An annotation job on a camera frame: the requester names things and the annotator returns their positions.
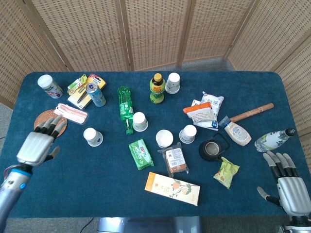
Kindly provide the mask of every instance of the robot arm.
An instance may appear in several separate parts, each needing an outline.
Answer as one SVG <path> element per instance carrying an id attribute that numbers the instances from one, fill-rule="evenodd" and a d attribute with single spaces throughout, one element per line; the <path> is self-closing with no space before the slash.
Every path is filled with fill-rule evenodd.
<path id="1" fill-rule="evenodd" d="M 56 147 L 50 154 L 48 152 L 66 124 L 66 122 L 62 122 L 55 128 L 61 117 L 51 118 L 44 124 L 37 126 L 35 131 L 27 136 L 17 154 L 17 160 L 20 164 L 4 170 L 4 182 L 0 186 L 0 233 L 4 232 L 10 212 L 27 186 L 33 174 L 33 167 L 53 159 L 58 154 L 59 147 Z"/>
<path id="2" fill-rule="evenodd" d="M 271 197 L 261 187 L 257 187 L 257 190 L 265 200 L 282 206 L 284 211 L 292 217 L 291 226 L 283 227 L 279 232 L 311 233 L 311 224 L 308 219 L 311 213 L 311 200 L 292 159 L 288 154 L 276 153 L 275 155 L 270 151 L 264 153 L 263 157 L 276 180 L 279 199 Z"/>

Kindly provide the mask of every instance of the green soda bottle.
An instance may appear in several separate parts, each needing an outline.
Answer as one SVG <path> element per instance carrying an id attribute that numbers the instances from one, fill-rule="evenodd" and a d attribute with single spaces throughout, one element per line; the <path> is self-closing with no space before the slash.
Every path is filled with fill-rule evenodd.
<path id="1" fill-rule="evenodd" d="M 121 120 L 126 127 L 126 134 L 133 134 L 133 104 L 131 100 L 131 91 L 127 86 L 121 86 L 118 89 L 119 107 Z"/>
<path id="2" fill-rule="evenodd" d="M 149 83 L 152 103 L 162 103 L 164 100 L 165 80 L 160 73 L 156 73 Z"/>

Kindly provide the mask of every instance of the wooden handle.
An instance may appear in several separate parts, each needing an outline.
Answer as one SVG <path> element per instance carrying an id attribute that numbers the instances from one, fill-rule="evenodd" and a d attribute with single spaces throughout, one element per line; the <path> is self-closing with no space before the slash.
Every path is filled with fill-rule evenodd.
<path id="1" fill-rule="evenodd" d="M 255 108 L 253 110 L 247 111 L 247 112 L 242 113 L 240 115 L 234 116 L 234 117 L 230 118 L 230 120 L 232 122 L 237 122 L 239 120 L 243 120 L 245 118 L 251 117 L 251 116 L 256 115 L 258 113 L 267 111 L 267 110 L 269 110 L 271 108 L 274 108 L 274 104 L 273 103 L 269 103 L 269 104 L 263 105 L 263 106 L 261 106 L 259 108 Z"/>

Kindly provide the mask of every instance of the floor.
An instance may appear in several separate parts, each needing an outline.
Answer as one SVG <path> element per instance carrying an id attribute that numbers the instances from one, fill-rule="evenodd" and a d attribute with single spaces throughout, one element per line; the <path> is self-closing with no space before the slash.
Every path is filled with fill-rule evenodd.
<path id="1" fill-rule="evenodd" d="M 157 68 L 171 71 L 231 71 L 231 64 L 220 58 L 186 62 L 181 67 L 175 65 Z M 5 141 L 12 110 L 0 104 L 0 152 Z M 90 218 L 27 218 L 9 219 L 6 233 L 79 233 Z M 231 233 L 275 233 L 276 226 L 286 224 L 287 216 L 225 216 L 204 217 L 203 232 Z M 95 233 L 98 218 L 95 218 L 83 233 Z"/>

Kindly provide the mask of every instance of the white plastic bottle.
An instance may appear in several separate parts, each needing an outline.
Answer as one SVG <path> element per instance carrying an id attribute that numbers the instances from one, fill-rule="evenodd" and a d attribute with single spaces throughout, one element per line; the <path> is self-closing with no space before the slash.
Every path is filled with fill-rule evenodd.
<path id="1" fill-rule="evenodd" d="M 256 140 L 254 146 L 259 152 L 267 152 L 268 150 L 274 150 L 283 145 L 290 137 L 294 136 L 296 130 L 288 128 L 286 130 L 267 133 Z"/>
<path id="2" fill-rule="evenodd" d="M 218 125 L 223 127 L 231 139 L 241 146 L 247 145 L 252 140 L 249 133 L 243 127 L 232 122 L 227 116 Z"/>

